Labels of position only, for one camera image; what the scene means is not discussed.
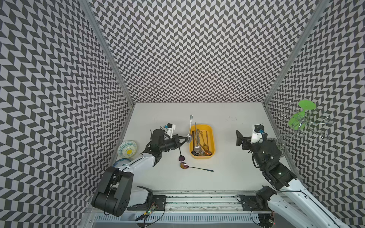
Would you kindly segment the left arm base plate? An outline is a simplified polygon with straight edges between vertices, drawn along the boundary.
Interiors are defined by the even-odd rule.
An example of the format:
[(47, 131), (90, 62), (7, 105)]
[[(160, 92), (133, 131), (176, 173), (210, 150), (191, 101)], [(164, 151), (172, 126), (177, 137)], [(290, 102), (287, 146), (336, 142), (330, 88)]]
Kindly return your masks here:
[(128, 211), (147, 211), (152, 206), (155, 207), (156, 211), (164, 211), (166, 205), (166, 195), (153, 195), (148, 197), (144, 204), (137, 204), (127, 208)]

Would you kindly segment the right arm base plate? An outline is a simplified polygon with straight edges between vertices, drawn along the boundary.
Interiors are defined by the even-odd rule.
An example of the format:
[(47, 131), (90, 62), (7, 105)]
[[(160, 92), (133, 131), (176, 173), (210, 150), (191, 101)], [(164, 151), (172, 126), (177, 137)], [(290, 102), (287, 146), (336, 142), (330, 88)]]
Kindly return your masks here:
[(243, 211), (271, 211), (268, 201), (261, 196), (239, 195), (237, 199), (242, 205)]

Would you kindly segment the gold bowl spoon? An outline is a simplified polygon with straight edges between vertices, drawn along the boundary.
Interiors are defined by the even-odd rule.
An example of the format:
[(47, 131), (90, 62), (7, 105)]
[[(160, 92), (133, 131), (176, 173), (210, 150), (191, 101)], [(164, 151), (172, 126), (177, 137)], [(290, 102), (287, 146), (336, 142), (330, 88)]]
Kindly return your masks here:
[(197, 139), (197, 145), (200, 147), (201, 151), (203, 151), (203, 147), (200, 142), (200, 130), (199, 129), (196, 130), (196, 139)]

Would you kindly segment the yellow plastic storage box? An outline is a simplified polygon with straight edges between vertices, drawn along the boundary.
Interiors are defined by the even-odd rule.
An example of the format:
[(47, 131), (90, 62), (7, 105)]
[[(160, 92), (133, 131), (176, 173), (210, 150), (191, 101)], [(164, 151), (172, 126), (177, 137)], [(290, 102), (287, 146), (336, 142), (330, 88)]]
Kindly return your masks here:
[[(204, 135), (204, 139), (205, 139), (205, 142), (207, 142), (207, 139), (206, 139), (206, 131), (208, 132), (208, 135), (209, 135), (209, 148), (210, 148), (210, 151), (213, 153), (212, 156), (207, 156), (207, 154), (205, 153), (205, 151), (201, 151), (200, 154), (196, 155), (196, 156), (193, 156), (191, 154), (191, 156), (195, 159), (209, 159), (209, 158), (212, 158), (214, 155), (215, 155), (215, 141), (214, 141), (214, 134), (213, 134), (213, 129), (211, 128), (210, 125), (208, 124), (196, 124), (197, 125), (197, 129), (199, 129), (200, 131), (203, 132), (203, 135)], [(192, 126), (192, 129), (191, 129), (191, 135), (192, 135), (192, 131), (195, 131), (195, 124)], [(190, 152), (192, 151), (192, 142), (193, 140), (190, 142), (189, 144), (189, 150)]]

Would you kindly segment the plain silver spoon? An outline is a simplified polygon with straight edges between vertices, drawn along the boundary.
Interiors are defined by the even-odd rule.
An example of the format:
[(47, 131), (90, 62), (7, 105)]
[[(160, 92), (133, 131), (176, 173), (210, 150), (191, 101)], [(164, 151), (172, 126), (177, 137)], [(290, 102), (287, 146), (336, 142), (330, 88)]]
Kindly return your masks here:
[(186, 140), (188, 143), (190, 143), (193, 139), (193, 137), (191, 135), (193, 117), (194, 117), (193, 115), (190, 115), (189, 133), (187, 134), (187, 140)]

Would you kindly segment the black handled spoon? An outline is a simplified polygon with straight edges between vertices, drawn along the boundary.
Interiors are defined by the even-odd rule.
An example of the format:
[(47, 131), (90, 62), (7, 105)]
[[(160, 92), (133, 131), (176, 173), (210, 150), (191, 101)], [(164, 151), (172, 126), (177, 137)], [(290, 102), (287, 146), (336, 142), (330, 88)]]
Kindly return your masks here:
[(194, 144), (195, 144), (195, 137), (194, 137), (194, 131), (192, 131), (192, 138), (193, 138), (193, 142), (192, 142), (192, 151), (191, 151), (191, 154), (193, 155), (193, 156), (196, 156), (196, 152), (194, 151)]

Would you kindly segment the rose gold long spoon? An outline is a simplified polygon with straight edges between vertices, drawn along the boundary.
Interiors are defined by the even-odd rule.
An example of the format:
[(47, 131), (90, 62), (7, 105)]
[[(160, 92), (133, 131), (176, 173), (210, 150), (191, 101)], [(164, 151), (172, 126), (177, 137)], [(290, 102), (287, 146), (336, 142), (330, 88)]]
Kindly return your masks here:
[(205, 150), (205, 153), (207, 154), (207, 156), (212, 156), (212, 152), (210, 151), (210, 148), (209, 148), (209, 135), (208, 135), (208, 132), (206, 131), (206, 139), (207, 139), (207, 146), (206, 146), (206, 150)]

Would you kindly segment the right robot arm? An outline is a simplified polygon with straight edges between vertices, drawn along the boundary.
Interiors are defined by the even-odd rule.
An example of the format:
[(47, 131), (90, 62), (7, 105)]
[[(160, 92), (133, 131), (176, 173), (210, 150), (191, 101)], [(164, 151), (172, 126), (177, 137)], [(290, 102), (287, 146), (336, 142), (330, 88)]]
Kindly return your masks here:
[(255, 125), (252, 135), (236, 131), (236, 145), (248, 150), (252, 162), (269, 185), (256, 192), (260, 210), (271, 210), (296, 228), (346, 228), (348, 225), (323, 206), (298, 177), (280, 162), (282, 155), (275, 139), (268, 138), (263, 125)]

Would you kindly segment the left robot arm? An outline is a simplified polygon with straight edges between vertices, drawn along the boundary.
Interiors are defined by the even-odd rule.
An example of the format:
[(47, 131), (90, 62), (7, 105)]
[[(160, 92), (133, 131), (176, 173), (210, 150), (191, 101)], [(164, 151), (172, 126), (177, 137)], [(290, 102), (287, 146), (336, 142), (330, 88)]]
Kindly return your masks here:
[(92, 198), (91, 205), (104, 212), (105, 215), (121, 216), (128, 208), (134, 206), (148, 207), (152, 204), (152, 190), (143, 186), (133, 186), (134, 175), (146, 174), (147, 169), (155, 167), (163, 156), (190, 143), (191, 136), (169, 136), (165, 130), (156, 129), (151, 132), (150, 142), (140, 156), (129, 164), (108, 167)]

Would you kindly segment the gold spoon ornate handle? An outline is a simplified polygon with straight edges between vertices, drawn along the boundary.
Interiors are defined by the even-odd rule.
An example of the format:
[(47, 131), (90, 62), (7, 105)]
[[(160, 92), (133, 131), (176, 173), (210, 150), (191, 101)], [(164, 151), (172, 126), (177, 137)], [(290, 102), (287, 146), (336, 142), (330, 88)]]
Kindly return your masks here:
[(205, 142), (203, 132), (202, 131), (199, 131), (199, 133), (200, 133), (200, 137), (201, 137), (201, 139), (203, 141), (203, 145), (202, 145), (203, 150), (204, 151), (209, 150), (208, 144)]

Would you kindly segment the silver long handled spoon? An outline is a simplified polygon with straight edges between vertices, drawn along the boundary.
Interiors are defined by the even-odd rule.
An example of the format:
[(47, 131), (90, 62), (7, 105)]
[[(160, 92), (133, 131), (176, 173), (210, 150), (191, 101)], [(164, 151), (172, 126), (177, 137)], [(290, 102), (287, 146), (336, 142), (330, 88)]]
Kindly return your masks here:
[(198, 140), (198, 132), (197, 132), (197, 125), (195, 123), (195, 146), (194, 146), (194, 152), (198, 155), (201, 153), (202, 148), (200, 146), (199, 140)]

